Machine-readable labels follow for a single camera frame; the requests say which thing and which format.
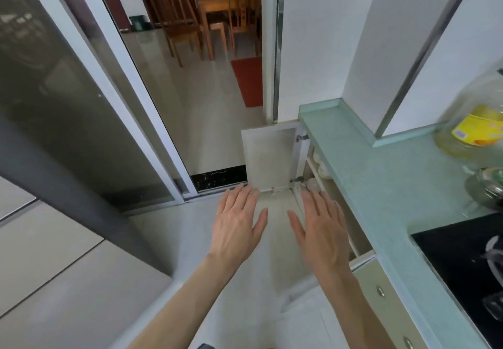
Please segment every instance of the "silver cabinet knob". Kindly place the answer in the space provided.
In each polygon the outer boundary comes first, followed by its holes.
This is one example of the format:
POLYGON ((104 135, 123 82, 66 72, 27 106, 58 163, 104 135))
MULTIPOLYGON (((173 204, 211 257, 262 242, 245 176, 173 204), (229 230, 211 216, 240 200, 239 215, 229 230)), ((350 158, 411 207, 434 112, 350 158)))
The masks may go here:
POLYGON ((384 295, 384 291, 382 290, 382 288, 380 286, 377 286, 376 289, 377 289, 377 294, 378 295, 380 295, 381 297, 386 297, 384 295))
POLYGON ((412 345, 411 340, 409 340, 407 337, 403 336, 403 342, 406 343, 407 349, 414 349, 414 346, 412 345))

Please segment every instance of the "hand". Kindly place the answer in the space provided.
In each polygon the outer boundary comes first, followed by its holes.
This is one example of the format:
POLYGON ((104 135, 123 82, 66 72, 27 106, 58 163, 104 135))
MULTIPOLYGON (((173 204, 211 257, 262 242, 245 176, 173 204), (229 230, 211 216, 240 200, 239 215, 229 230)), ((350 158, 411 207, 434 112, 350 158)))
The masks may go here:
POLYGON ((337 271, 349 270, 349 238, 341 207, 326 192, 303 191, 306 229, 288 210, 300 251, 318 281, 337 271))
POLYGON ((209 256, 223 261, 234 274, 259 244, 267 226, 268 209, 260 212, 253 227, 253 215, 260 191, 250 185, 227 190, 218 203, 209 256))

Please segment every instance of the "green trash bin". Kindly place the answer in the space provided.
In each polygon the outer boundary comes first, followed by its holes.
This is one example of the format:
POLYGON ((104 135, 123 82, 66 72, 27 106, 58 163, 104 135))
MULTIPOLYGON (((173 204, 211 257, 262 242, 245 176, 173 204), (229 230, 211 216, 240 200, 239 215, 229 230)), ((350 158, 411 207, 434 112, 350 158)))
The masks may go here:
POLYGON ((147 22, 147 18, 144 15, 133 15, 130 16, 133 31, 145 31, 152 30, 152 25, 150 22, 147 22))

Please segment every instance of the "metal hinge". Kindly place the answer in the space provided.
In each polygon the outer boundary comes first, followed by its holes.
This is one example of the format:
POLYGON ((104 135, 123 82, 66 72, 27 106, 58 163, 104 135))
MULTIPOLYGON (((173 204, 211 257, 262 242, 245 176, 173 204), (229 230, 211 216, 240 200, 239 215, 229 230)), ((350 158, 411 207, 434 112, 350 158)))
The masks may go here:
POLYGON ((302 182, 304 181, 304 177, 303 176, 300 176, 300 177, 297 177, 297 178, 294 178, 292 180, 290 180, 290 182, 302 182))
POLYGON ((297 135, 297 136, 295 137, 295 142, 299 142, 299 141, 302 141, 302 140, 308 140, 308 139, 309 139, 309 136, 308 136, 308 135, 304 135, 304 136, 302 136, 302 135, 297 135))

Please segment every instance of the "red mat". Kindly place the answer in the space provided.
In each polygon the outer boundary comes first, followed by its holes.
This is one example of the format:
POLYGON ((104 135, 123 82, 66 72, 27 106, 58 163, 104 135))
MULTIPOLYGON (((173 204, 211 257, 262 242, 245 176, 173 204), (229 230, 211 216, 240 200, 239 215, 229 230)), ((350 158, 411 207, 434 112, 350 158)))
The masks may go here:
POLYGON ((262 57, 231 60, 237 84, 247 107, 262 106, 262 57))

